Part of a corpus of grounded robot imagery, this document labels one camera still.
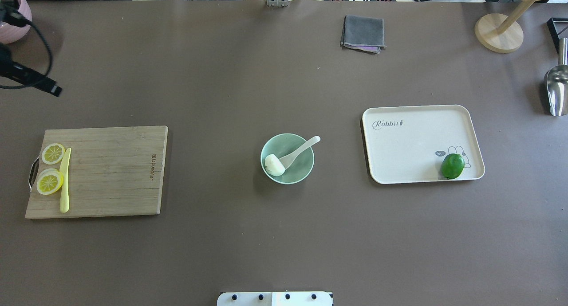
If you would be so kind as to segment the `lemon slice single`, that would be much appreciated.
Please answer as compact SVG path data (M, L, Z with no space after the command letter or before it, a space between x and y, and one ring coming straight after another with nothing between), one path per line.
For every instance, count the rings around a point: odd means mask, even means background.
M54 165L63 159L65 152L66 149L62 144L49 144L42 151L40 158L45 164Z

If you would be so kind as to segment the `green lime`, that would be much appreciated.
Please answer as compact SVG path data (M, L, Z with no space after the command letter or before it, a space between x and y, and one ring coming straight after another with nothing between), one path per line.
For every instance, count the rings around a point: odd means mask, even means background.
M450 153L442 161L441 172L446 179L453 180L459 177L465 168L465 161L460 154Z

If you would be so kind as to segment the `wooden cutting board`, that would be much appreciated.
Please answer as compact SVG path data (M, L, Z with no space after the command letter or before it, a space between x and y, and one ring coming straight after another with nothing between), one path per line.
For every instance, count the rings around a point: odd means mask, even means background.
M69 210L59 211L60 192L41 195L32 184L27 219L158 215L167 126L48 129L42 148L71 148Z

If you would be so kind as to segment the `metal ice scoop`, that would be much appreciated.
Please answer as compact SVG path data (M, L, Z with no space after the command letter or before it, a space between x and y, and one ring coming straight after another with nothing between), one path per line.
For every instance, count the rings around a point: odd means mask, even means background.
M550 114L556 117L568 114L567 41L566 37L559 40L558 65L548 70L545 75Z

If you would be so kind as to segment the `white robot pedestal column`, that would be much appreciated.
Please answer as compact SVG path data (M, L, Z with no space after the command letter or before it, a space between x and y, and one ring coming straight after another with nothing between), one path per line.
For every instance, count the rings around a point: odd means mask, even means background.
M323 290L286 290L224 292L217 306L333 306L332 292Z

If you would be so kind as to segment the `light green bowl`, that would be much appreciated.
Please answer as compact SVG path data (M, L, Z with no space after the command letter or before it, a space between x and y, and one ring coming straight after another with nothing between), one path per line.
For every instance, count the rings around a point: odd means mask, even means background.
M292 165L287 168L281 176L270 175L264 166L264 159L270 154L274 154L277 158L287 156L305 142L305 138L293 133L282 133L268 139L260 153L261 170L269 179L279 184L296 184L306 179L306 177L310 175L315 163L312 148L308 148L300 153Z

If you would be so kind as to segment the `grey folded cloth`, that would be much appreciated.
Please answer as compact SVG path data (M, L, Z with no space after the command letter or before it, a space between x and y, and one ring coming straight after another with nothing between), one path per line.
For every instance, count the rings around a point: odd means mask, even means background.
M339 44L349 49L379 54L386 47L384 19L346 15Z

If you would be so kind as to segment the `yellow plastic knife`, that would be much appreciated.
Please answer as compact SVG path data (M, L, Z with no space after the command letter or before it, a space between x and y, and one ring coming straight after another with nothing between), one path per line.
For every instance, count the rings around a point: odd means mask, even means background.
M59 211L61 213L67 213L69 211L69 189L68 189L68 182L69 182L69 163L71 157L72 148L67 148L61 160L61 164L59 165L59 172L63 176L63 183L60 189L60 196L59 196Z

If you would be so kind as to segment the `wooden mug tree stand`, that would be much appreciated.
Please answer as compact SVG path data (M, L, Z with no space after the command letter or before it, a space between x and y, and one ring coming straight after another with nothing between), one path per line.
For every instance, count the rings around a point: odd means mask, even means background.
M481 17L475 24L474 33L478 41L495 53L508 54L521 47L523 29L517 20L536 1L519 0L519 5L510 15L491 13Z

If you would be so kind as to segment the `pink bowl with ice cubes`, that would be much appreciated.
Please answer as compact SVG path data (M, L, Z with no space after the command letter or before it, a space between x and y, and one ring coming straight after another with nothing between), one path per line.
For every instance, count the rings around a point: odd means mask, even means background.
M29 31L32 21L27 0L1 0L0 41L2 44L15 43Z

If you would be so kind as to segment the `white spoon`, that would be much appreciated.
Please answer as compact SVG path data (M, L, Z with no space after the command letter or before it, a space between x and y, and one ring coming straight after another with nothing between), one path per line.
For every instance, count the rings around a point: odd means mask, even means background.
M300 145L296 150L294 150L294 152L291 152L290 154L279 158L279 161L284 167L284 170L287 170L302 152L311 148L314 144L320 142L320 140L320 136L314 136Z

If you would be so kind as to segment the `lemon slice stack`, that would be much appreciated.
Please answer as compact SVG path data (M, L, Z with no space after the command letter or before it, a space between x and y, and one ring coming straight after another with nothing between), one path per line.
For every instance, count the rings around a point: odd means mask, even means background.
M57 169L47 169L37 177L36 190L41 195L51 195L63 186L64 177Z

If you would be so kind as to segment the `cream rabbit tray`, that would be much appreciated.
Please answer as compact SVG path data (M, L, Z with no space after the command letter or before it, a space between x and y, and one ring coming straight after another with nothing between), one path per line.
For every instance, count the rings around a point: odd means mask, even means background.
M457 180L477 180L485 165L468 110L461 105L369 108L362 125L371 178L380 184L446 181L443 160L465 162Z

